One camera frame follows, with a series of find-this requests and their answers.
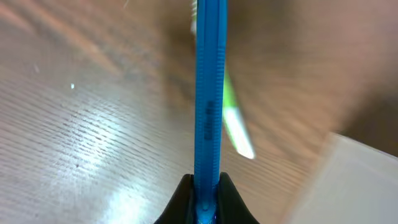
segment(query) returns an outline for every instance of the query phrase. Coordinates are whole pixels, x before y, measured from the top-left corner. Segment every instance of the white tip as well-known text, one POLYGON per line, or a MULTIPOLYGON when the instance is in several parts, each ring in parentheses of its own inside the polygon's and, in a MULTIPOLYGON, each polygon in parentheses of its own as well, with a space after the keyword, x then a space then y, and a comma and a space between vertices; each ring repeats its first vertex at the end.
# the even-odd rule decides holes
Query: white tip
POLYGON ((229 137, 237 152, 248 159, 254 159, 256 155, 250 142, 249 134, 244 127, 239 109, 225 108, 223 110, 223 117, 229 137))

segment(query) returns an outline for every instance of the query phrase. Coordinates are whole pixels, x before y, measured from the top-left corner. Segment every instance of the wood grain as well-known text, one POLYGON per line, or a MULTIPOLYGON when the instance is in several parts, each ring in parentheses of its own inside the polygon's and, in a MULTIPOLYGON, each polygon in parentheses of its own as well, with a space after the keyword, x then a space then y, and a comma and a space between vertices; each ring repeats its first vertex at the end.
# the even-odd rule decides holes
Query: wood grain
MULTIPOLYGON (((396 87, 397 6, 229 1, 258 157, 224 134, 221 168, 261 223, 278 223, 327 133, 396 87)), ((0 29, 0 222, 152 223, 193 172, 190 2, 4 0, 0 29)))

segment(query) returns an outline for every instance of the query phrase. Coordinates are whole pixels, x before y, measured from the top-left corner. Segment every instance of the wooden surface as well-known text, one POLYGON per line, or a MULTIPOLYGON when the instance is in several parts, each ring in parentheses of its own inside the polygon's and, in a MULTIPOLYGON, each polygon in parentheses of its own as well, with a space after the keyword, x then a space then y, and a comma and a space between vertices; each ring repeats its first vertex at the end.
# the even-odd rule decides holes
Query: wooden surface
MULTIPOLYGON (((229 1, 257 150, 221 168, 278 223, 329 131, 395 87, 393 0, 229 1)), ((152 223, 193 172, 190 1, 0 2, 0 222, 152 223)))

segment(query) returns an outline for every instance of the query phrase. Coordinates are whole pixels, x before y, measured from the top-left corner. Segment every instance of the blue pen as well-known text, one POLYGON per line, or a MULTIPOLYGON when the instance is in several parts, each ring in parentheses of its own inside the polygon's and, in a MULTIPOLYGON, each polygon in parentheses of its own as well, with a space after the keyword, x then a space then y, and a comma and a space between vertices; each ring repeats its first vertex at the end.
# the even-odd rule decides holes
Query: blue pen
POLYGON ((215 221, 220 174, 227 1, 198 0, 195 99, 197 223, 215 221))

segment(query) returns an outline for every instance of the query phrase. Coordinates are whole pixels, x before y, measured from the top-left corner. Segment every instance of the green and white stick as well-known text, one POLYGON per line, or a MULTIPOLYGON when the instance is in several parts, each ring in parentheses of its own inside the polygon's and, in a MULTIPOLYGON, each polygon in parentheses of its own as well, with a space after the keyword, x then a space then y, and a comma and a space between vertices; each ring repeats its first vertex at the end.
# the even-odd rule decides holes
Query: green and white stick
MULTIPOLYGON (((197 34, 197 0, 192 2, 192 24, 191 31, 197 34)), ((249 134, 246 131, 241 112, 236 102, 231 79, 225 67, 224 92, 223 92, 223 121, 228 132, 229 138, 236 151, 249 159, 255 158, 253 146, 250 142, 249 134)))

